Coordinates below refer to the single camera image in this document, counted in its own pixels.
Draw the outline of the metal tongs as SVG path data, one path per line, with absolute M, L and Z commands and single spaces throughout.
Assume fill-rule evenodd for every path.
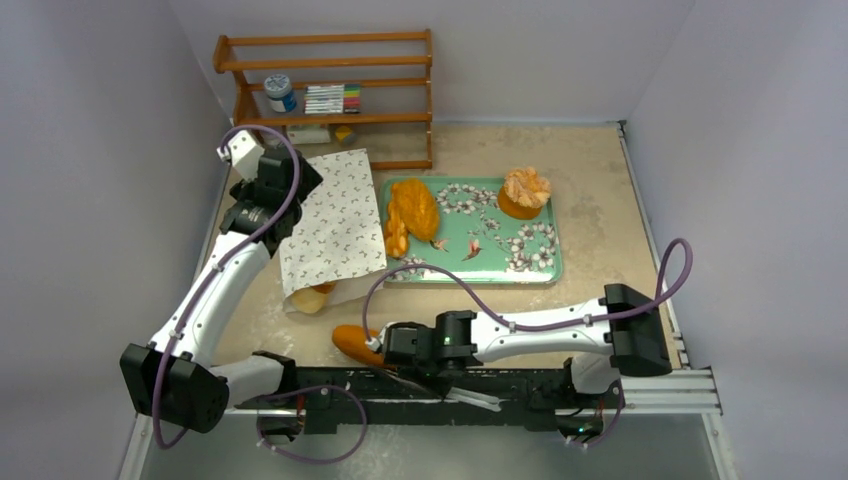
M 457 387 L 452 380 L 447 378 L 427 375 L 418 370 L 402 369 L 396 371 L 378 367 L 371 367 L 371 370 L 405 387 L 430 394 L 442 402 L 455 401 L 492 412 L 500 412 L 502 410 L 500 406 L 501 400 L 498 397 Z

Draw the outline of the long orange fake baguette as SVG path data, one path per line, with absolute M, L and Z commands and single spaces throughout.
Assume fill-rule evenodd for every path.
M 366 345 L 365 330 L 361 325 L 339 325 L 333 330 L 331 340 L 340 352 L 360 364 L 388 368 L 383 356 Z

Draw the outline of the white patterned paper bag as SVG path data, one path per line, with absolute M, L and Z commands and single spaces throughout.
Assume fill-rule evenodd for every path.
M 332 283 L 325 306 L 365 296 L 387 269 L 383 230 L 366 149 L 307 160 L 321 184 L 301 202 L 302 217 L 277 252 L 283 309 L 296 312 L 295 298 Z

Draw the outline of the orange braided fake bread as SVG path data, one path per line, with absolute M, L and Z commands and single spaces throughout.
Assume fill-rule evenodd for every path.
M 400 217 L 396 202 L 391 200 L 387 205 L 387 221 L 384 228 L 384 243 L 389 257 L 402 258 L 409 249 L 408 230 Z

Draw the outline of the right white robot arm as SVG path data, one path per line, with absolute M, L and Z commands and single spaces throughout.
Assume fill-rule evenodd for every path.
M 658 304 L 625 284 L 607 284 L 600 298 L 556 309 L 447 311 L 432 327 L 392 322 L 366 344 L 386 364 L 426 379 L 521 355 L 579 353 L 561 381 L 564 399 L 576 407 L 588 405 L 620 376 L 658 377 L 672 370 Z

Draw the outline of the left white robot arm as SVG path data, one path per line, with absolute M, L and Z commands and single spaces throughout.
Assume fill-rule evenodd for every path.
M 243 295 L 292 235 L 302 202 L 321 182 L 299 151 L 278 147 L 259 157 L 255 179 L 231 189 L 236 202 L 189 293 L 146 345 L 130 344 L 120 358 L 137 413 L 207 433 L 227 409 L 254 398 L 275 409 L 295 402 L 292 359 L 259 351 L 216 366 L 213 356 Z

